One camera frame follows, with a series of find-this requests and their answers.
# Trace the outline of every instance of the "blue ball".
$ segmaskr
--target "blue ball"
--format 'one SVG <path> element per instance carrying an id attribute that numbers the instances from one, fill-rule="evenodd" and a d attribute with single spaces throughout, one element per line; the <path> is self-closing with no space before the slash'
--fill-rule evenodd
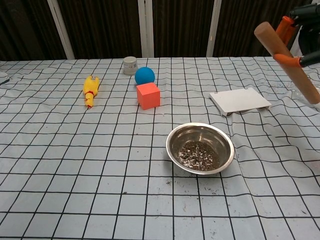
<path id="1" fill-rule="evenodd" d="M 153 83 L 156 79 L 154 71 L 152 71 L 149 67 L 141 67 L 139 68 L 134 75 L 134 79 L 136 81 L 136 84 L 148 84 Z"/>

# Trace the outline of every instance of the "table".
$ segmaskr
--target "table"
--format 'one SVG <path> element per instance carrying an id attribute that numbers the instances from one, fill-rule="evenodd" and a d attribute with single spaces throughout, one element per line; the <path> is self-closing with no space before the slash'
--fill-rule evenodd
<path id="1" fill-rule="evenodd" d="M 161 106 L 138 107 L 121 59 L 1 62 L 0 238 L 320 238 L 320 113 L 271 57 L 141 58 Z M 320 84 L 320 65 L 305 69 Z M 94 107 L 83 83 L 100 78 Z M 221 116 L 209 93 L 252 87 L 272 103 Z M 230 136 L 223 172 L 177 168 L 176 126 Z"/>

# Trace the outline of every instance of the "soil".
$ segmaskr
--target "soil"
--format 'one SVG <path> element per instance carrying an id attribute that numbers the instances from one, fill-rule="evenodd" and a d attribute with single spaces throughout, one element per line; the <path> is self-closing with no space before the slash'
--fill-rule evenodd
<path id="1" fill-rule="evenodd" d="M 179 161 L 187 168 L 211 171 L 219 167 L 219 156 L 207 143 L 189 141 L 179 150 Z"/>

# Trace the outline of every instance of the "black curtain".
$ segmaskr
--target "black curtain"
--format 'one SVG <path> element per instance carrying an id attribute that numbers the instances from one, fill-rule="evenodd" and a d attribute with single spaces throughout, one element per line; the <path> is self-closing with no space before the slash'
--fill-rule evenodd
<path id="1" fill-rule="evenodd" d="M 46 0 L 0 0 L 0 60 L 65 58 Z"/>
<path id="2" fill-rule="evenodd" d="M 277 28 L 282 17 L 294 7 L 312 0 L 222 0 L 213 56 L 269 56 L 256 39 L 255 28 L 269 22 Z"/>
<path id="3" fill-rule="evenodd" d="M 140 58 L 137 0 L 58 0 L 76 59 Z"/>
<path id="4" fill-rule="evenodd" d="M 205 57 L 214 0 L 153 0 L 155 57 Z"/>

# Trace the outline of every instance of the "rubber chicken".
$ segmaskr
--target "rubber chicken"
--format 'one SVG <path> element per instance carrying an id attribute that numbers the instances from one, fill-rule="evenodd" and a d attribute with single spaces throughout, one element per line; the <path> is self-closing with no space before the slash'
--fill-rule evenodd
<path id="1" fill-rule="evenodd" d="M 83 84 L 83 93 L 84 93 L 84 104 L 88 108 L 94 106 L 94 97 L 98 94 L 99 87 L 99 78 L 96 76 L 95 80 L 92 79 L 92 76 L 88 76 Z"/>

